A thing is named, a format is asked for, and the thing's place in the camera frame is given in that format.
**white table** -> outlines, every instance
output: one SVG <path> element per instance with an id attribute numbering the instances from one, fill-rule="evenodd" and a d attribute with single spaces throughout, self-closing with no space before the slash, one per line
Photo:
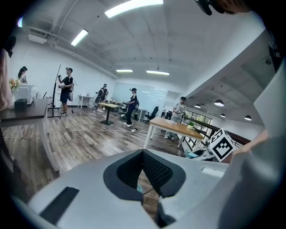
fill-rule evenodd
<path id="1" fill-rule="evenodd" d="M 81 101 L 81 104 L 80 104 L 80 108 L 82 109 L 82 103 L 83 103 L 83 99 L 84 98 L 88 98 L 88 104 L 89 104 L 89 100 L 93 97 L 90 97 L 90 96 L 83 96 L 83 95 L 79 95 L 79 97 L 81 97 L 80 101 Z"/>
<path id="2" fill-rule="evenodd" d="M 29 124 L 38 124 L 40 130 L 41 140 L 52 164 L 54 170 L 57 172 L 59 169 L 53 159 L 50 146 L 46 139 L 46 134 L 49 133 L 49 127 L 47 122 L 48 117 L 48 100 L 38 99 L 35 104 L 30 105 L 24 112 L 15 113 L 15 110 L 4 110 L 0 112 L 0 127 L 13 127 Z"/>
<path id="3" fill-rule="evenodd" d="M 193 148 L 193 151 L 196 151 L 199 148 L 199 146 L 203 140 L 203 136 L 201 136 L 195 130 L 188 129 L 187 125 L 184 125 L 181 123 L 171 124 L 168 119 L 155 117 L 154 119 L 152 119 L 150 121 L 149 130 L 148 130 L 147 137 L 146 137 L 143 148 L 147 148 L 149 139 L 153 138 L 153 135 L 154 135 L 156 128 L 166 130 L 166 131 L 170 131 L 170 132 L 173 132 L 175 134 L 182 135 L 180 142 L 178 144 L 178 148 L 181 146 L 184 137 L 189 137 L 189 138 L 193 138 L 193 139 L 198 140 L 195 147 Z"/>
<path id="4" fill-rule="evenodd" d="M 142 116 L 142 112 L 144 111 L 144 113 L 147 111 L 146 109 L 141 109 L 140 107 L 138 108 L 138 110 L 140 110 L 140 116 L 139 116 L 139 122 L 140 122 L 140 119 L 141 119 L 141 116 Z"/>

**desk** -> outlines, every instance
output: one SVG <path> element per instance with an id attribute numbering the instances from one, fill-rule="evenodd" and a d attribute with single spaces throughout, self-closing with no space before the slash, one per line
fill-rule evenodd
<path id="1" fill-rule="evenodd" d="M 115 105 L 115 104 L 105 103 L 105 102 L 100 102 L 99 104 L 102 105 L 102 106 L 106 106 L 106 107 L 107 107 L 106 120 L 101 121 L 100 123 L 105 124 L 105 125 L 108 125 L 108 126 L 111 125 L 113 122 L 108 121 L 110 108 L 115 108 L 115 107 L 119 107 L 119 106 L 118 106 L 118 105 Z"/>
<path id="2" fill-rule="evenodd" d="M 37 99 L 35 104 L 27 106 L 24 112 L 15 113 L 15 110 L 4 110 L 0 112 L 0 127 L 13 127 L 20 125 L 38 124 L 41 140 L 46 154 L 55 171 L 58 167 L 53 159 L 50 146 L 46 139 L 46 133 L 49 133 L 47 123 L 48 100 Z"/>
<path id="3" fill-rule="evenodd" d="M 116 102 L 116 101 L 107 101 L 107 102 L 113 103 L 113 104 L 116 104 L 116 103 L 117 103 L 118 107 L 122 104 L 121 102 Z"/>
<path id="4" fill-rule="evenodd" d="M 88 104 L 89 104 L 89 100 L 93 97 L 90 97 L 90 96 L 82 96 L 82 95 L 79 95 L 79 97 L 81 97 L 80 101 L 81 101 L 81 104 L 80 104 L 80 108 L 82 109 L 82 102 L 83 102 L 83 99 L 84 98 L 88 98 Z"/>
<path id="5" fill-rule="evenodd" d="M 140 107 L 138 108 L 138 110 L 140 110 L 140 116 L 139 116 L 139 122 L 140 122 L 140 119 L 141 119 L 141 116 L 142 116 L 142 112 L 146 112 L 147 110 L 146 109 L 141 109 Z"/>
<path id="6" fill-rule="evenodd" d="M 156 128 L 166 130 L 166 131 L 171 131 L 173 133 L 182 135 L 180 142 L 178 144 L 178 148 L 182 144 L 183 137 L 189 137 L 189 138 L 194 138 L 194 139 L 198 140 L 195 147 L 193 148 L 193 151 L 198 149 L 201 141 L 203 140 L 203 137 L 199 133 L 197 133 L 194 130 L 188 129 L 187 125 L 184 125 L 181 123 L 171 124 L 170 122 L 168 122 L 167 119 L 155 117 L 154 119 L 152 119 L 150 121 L 150 127 L 148 130 L 147 137 L 146 137 L 145 144 L 144 144 L 143 148 L 147 148 L 149 138 L 151 138 L 151 139 L 153 138 L 153 135 L 154 135 Z"/>

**black pants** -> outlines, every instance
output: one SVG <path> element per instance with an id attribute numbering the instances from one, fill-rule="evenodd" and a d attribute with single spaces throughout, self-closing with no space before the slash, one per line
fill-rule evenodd
<path id="1" fill-rule="evenodd" d="M 132 112 L 134 111 L 134 109 L 130 109 L 130 108 L 128 108 L 128 111 L 126 112 L 126 123 L 128 124 L 128 125 L 131 125 L 132 124 L 132 122 L 131 122 L 131 114 L 132 114 Z"/>

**table leg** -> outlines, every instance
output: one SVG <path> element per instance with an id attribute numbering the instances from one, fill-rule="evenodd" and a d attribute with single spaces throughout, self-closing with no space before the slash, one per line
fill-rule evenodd
<path id="1" fill-rule="evenodd" d="M 154 132 L 155 132 L 155 129 L 156 129 L 156 127 L 153 127 L 153 131 L 152 131 L 152 134 L 151 134 L 151 139 L 153 139 L 153 135 L 154 135 Z"/>
<path id="2" fill-rule="evenodd" d="M 40 129 L 41 140 L 42 140 L 42 143 L 44 145 L 44 149 L 46 151 L 46 154 L 47 154 L 47 156 L 50 160 L 50 163 L 52 164 L 54 170 L 57 172 L 59 169 L 58 169 L 58 167 L 57 167 L 57 165 L 53 159 L 52 152 L 50 150 L 50 146 L 49 146 L 47 139 L 46 139 L 46 134 L 45 134 L 46 132 L 45 132 L 43 119 L 39 120 L 38 125 L 39 125 L 39 129 Z"/>
<path id="3" fill-rule="evenodd" d="M 195 147 L 193 148 L 193 152 L 198 150 L 200 144 L 201 144 L 202 140 L 197 140 L 197 143 L 195 144 Z"/>
<path id="4" fill-rule="evenodd" d="M 111 122 L 111 121 L 108 121 L 108 119 L 109 119 L 109 112 L 110 112 L 110 107 L 108 106 L 107 107 L 107 116 L 106 116 L 106 120 L 104 120 L 104 121 L 101 121 L 100 123 L 102 123 L 102 124 L 105 124 L 105 125 L 111 125 L 113 122 Z"/>
<path id="5" fill-rule="evenodd" d="M 82 109 L 82 103 L 83 103 L 83 97 L 81 97 L 81 105 L 80 105 L 80 108 Z"/>
<path id="6" fill-rule="evenodd" d="M 179 144 L 178 144 L 178 148 L 182 145 L 182 142 L 183 142 L 183 139 L 184 139 L 184 138 L 185 138 L 184 136 L 181 137 L 180 142 L 179 142 Z"/>
<path id="7" fill-rule="evenodd" d="M 23 133 L 22 133 L 21 126 L 19 126 L 19 129 L 20 129 L 20 136 L 21 136 L 21 138 L 23 138 Z"/>
<path id="8" fill-rule="evenodd" d="M 49 123 L 48 123 L 48 108 L 46 108 L 46 112 L 45 112 L 45 127 L 46 127 L 46 133 L 49 134 L 50 129 L 49 129 Z"/>
<path id="9" fill-rule="evenodd" d="M 141 112 L 140 112 L 140 116 L 139 116 L 139 122 L 140 122 L 141 116 L 142 116 L 142 110 L 141 110 Z"/>
<path id="10" fill-rule="evenodd" d="M 150 138 L 150 135 L 151 135 L 151 131 L 152 131 L 152 127 L 153 127 L 152 125 L 149 126 L 149 130 L 148 130 L 147 137 L 146 137 L 146 140 L 145 140 L 143 148 L 147 148 L 148 141 L 149 141 L 149 138 Z"/>

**vr headset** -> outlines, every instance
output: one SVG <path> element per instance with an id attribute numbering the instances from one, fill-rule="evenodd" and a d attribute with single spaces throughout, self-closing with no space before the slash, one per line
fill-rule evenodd
<path id="1" fill-rule="evenodd" d="M 223 8 L 217 4 L 216 0 L 195 0 L 195 2 L 207 15 L 212 15 L 209 5 L 211 5 L 217 12 L 224 13 Z"/>

